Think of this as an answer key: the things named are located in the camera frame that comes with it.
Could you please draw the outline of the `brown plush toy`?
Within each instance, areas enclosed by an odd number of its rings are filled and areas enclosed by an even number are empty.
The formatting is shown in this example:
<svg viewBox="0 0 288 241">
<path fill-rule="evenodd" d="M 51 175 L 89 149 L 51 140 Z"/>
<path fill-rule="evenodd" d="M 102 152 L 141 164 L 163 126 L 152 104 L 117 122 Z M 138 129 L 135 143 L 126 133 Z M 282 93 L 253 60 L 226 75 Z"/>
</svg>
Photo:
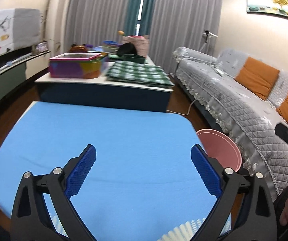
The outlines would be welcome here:
<svg viewBox="0 0 288 241">
<path fill-rule="evenodd" d="M 69 51 L 73 53 L 88 52 L 88 48 L 84 45 L 72 46 Z"/>
</svg>

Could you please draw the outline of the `teal curtain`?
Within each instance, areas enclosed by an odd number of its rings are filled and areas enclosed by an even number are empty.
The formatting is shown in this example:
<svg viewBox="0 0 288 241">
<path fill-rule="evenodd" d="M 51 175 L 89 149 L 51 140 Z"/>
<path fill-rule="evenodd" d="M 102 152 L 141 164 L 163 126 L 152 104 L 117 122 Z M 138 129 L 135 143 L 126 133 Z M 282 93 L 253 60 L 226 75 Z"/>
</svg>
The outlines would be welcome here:
<svg viewBox="0 0 288 241">
<path fill-rule="evenodd" d="M 124 33 L 149 35 L 151 32 L 155 0 L 129 0 L 124 23 Z"/>
</svg>

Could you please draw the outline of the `white dark coffee table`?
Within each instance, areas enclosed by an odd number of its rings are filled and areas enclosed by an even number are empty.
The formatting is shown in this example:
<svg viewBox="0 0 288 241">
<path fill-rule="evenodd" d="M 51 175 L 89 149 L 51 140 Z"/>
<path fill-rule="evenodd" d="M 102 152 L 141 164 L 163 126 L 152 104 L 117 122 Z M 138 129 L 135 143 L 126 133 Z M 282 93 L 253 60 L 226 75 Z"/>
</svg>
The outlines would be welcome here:
<svg viewBox="0 0 288 241">
<path fill-rule="evenodd" d="M 81 106 L 166 111 L 172 87 L 109 81 L 106 73 L 113 64 L 107 63 L 107 69 L 93 79 L 52 78 L 48 71 L 35 81 L 40 100 Z"/>
</svg>

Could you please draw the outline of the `black hat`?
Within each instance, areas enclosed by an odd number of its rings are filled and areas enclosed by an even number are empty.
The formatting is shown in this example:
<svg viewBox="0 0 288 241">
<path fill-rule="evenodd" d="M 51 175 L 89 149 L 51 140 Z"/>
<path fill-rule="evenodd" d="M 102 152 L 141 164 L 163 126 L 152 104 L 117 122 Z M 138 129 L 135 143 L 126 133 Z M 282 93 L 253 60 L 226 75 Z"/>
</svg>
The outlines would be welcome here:
<svg viewBox="0 0 288 241">
<path fill-rule="evenodd" d="M 121 44 L 116 52 L 119 57 L 123 57 L 126 54 L 137 55 L 137 49 L 131 42 Z"/>
</svg>

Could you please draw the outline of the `small photo frame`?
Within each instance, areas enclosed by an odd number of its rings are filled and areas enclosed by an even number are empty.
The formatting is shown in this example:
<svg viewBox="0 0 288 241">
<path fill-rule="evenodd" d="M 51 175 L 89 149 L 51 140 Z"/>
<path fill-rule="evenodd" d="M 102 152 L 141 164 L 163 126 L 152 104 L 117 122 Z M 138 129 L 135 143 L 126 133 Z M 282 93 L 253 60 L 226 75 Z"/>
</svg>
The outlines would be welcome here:
<svg viewBox="0 0 288 241">
<path fill-rule="evenodd" d="M 36 50 L 38 53 L 43 53 L 48 51 L 48 43 L 46 41 L 40 42 L 37 46 L 36 46 Z"/>
</svg>

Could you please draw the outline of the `blue table mat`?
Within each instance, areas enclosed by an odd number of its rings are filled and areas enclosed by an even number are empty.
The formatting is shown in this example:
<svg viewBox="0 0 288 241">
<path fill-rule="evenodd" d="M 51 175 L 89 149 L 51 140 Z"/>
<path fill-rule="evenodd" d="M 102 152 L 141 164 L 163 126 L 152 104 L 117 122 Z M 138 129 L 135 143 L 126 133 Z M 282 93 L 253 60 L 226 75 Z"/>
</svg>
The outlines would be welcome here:
<svg viewBox="0 0 288 241">
<path fill-rule="evenodd" d="M 36 102 L 0 148 L 0 208 L 11 214 L 25 172 L 48 174 L 93 145 L 71 199 L 85 225 L 97 240 L 160 240 L 200 226 L 216 202 L 191 160 L 198 143 L 180 115 Z"/>
</svg>

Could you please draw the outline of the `dark tv cabinet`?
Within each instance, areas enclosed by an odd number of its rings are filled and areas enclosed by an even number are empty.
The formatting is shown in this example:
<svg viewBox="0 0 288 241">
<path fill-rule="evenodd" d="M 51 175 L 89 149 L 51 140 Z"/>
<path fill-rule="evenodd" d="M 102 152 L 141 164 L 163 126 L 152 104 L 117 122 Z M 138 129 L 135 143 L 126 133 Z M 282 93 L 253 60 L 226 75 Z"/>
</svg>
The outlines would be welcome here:
<svg viewBox="0 0 288 241">
<path fill-rule="evenodd" d="M 35 80 L 48 72 L 51 52 L 20 57 L 0 68 L 0 116 L 20 95 L 30 89 Z"/>
</svg>

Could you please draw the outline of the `green checkered cloth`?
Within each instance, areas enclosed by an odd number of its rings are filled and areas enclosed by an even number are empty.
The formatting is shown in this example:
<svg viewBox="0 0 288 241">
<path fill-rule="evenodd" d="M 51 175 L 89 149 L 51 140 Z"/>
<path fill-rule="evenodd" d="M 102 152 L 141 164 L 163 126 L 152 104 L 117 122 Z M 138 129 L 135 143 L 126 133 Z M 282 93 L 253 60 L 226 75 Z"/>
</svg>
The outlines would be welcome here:
<svg viewBox="0 0 288 241">
<path fill-rule="evenodd" d="M 110 81 L 136 83 L 152 87 L 168 88 L 174 85 L 161 67 L 131 61 L 116 61 L 108 69 L 106 76 Z"/>
</svg>

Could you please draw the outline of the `white floor air conditioner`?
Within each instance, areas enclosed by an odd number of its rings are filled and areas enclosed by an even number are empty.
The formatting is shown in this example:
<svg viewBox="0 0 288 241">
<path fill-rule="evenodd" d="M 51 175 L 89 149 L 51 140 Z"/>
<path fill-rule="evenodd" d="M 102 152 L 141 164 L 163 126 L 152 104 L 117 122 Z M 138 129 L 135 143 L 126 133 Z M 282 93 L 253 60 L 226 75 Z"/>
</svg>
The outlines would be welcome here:
<svg viewBox="0 0 288 241">
<path fill-rule="evenodd" d="M 61 26 L 66 0 L 49 0 L 45 22 L 45 39 L 51 55 L 59 54 L 61 47 Z"/>
</svg>

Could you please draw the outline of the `framed wall painting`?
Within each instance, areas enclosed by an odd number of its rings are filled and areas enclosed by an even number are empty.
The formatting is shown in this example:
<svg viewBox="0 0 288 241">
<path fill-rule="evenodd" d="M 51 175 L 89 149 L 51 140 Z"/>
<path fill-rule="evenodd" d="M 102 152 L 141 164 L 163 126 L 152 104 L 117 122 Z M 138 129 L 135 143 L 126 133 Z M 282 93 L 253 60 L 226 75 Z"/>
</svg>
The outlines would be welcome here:
<svg viewBox="0 0 288 241">
<path fill-rule="evenodd" d="M 288 0 L 247 0 L 247 13 L 288 18 Z"/>
</svg>

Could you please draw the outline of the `dark green tray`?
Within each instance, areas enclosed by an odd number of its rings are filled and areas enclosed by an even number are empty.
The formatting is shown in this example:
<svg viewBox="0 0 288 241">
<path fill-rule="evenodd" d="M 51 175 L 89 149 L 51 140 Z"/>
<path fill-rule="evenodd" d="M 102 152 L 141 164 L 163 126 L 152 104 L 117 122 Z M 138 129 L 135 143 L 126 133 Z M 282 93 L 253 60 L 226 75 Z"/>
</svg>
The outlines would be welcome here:
<svg viewBox="0 0 288 241">
<path fill-rule="evenodd" d="M 144 64 L 146 58 L 137 54 L 125 54 L 123 56 L 124 61 L 131 61 L 133 63 Z"/>
</svg>

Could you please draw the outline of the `grey quilted sofa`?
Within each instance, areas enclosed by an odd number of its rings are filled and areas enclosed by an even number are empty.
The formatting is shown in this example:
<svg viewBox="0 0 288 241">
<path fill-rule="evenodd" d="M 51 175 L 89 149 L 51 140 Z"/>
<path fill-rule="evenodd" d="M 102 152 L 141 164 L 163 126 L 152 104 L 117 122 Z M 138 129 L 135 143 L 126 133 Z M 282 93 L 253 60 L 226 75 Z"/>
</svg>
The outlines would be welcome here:
<svg viewBox="0 0 288 241">
<path fill-rule="evenodd" d="M 275 200 L 288 186 L 288 144 L 274 131 L 285 123 L 277 107 L 288 95 L 288 72 L 280 72 L 268 98 L 262 100 L 235 81 L 246 53 L 229 48 L 215 58 L 179 47 L 173 57 L 179 83 L 236 143 L 249 174 L 264 175 Z"/>
</svg>

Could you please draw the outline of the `pink lace basket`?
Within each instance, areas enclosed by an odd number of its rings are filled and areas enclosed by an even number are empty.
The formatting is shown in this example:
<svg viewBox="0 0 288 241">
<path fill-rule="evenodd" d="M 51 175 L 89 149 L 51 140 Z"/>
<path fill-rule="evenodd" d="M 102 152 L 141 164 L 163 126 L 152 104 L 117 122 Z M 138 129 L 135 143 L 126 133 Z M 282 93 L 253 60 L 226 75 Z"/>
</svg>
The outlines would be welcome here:
<svg viewBox="0 0 288 241">
<path fill-rule="evenodd" d="M 122 37 L 122 44 L 131 43 L 135 46 L 137 54 L 143 57 L 148 56 L 149 52 L 149 35 L 131 35 Z"/>
</svg>

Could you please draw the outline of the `colourful storage box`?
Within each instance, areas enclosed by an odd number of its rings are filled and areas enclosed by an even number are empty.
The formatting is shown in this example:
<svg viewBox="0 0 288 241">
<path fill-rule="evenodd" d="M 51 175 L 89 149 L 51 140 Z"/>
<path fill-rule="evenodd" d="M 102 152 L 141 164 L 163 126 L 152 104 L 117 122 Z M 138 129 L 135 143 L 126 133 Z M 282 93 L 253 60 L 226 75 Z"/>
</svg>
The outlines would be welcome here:
<svg viewBox="0 0 288 241">
<path fill-rule="evenodd" d="M 49 59 L 52 78 L 98 78 L 108 67 L 104 52 L 64 53 Z"/>
</svg>

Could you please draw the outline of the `stacked plastic bowls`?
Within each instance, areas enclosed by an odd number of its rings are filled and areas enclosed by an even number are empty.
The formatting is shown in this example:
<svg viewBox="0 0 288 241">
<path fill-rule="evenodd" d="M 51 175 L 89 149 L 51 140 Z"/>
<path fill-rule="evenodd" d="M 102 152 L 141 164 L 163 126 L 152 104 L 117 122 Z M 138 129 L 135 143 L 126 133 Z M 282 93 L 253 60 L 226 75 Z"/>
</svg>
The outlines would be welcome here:
<svg viewBox="0 0 288 241">
<path fill-rule="evenodd" d="M 119 43 L 112 40 L 104 40 L 102 43 L 102 49 L 106 53 L 116 53 L 119 48 Z"/>
</svg>

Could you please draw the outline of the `grey covered television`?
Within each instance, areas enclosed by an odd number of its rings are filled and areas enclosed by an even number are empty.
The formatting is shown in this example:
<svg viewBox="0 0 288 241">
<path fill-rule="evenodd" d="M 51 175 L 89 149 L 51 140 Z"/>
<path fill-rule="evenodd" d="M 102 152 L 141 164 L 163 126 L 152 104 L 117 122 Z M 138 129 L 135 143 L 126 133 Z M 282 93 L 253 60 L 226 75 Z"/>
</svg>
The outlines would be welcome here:
<svg viewBox="0 0 288 241">
<path fill-rule="evenodd" d="M 37 45 L 41 38 L 41 12 L 38 9 L 0 10 L 0 56 Z"/>
</svg>

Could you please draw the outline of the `pink plastic basin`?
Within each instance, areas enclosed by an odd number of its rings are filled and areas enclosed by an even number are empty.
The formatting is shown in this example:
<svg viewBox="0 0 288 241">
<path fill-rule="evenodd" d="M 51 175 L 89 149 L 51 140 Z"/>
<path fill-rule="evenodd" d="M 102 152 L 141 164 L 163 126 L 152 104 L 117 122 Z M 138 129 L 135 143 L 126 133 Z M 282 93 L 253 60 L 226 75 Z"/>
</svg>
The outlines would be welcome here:
<svg viewBox="0 0 288 241">
<path fill-rule="evenodd" d="M 216 158 L 224 168 L 239 171 L 242 156 L 237 145 L 228 136 L 212 129 L 198 130 L 196 134 L 209 157 Z"/>
</svg>

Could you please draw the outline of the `grey curtains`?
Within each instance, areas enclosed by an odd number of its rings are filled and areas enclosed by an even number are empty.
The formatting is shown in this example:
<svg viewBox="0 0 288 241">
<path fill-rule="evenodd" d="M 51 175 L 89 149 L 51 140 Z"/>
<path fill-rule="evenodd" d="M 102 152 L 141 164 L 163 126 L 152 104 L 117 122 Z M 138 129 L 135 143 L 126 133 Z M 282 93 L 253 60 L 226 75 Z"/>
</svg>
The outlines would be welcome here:
<svg viewBox="0 0 288 241">
<path fill-rule="evenodd" d="M 69 0 L 63 51 L 71 44 L 121 41 L 129 0 Z M 175 71 L 172 53 L 184 46 L 199 49 L 204 29 L 218 31 L 222 0 L 155 0 L 149 56 L 165 72 Z"/>
</svg>

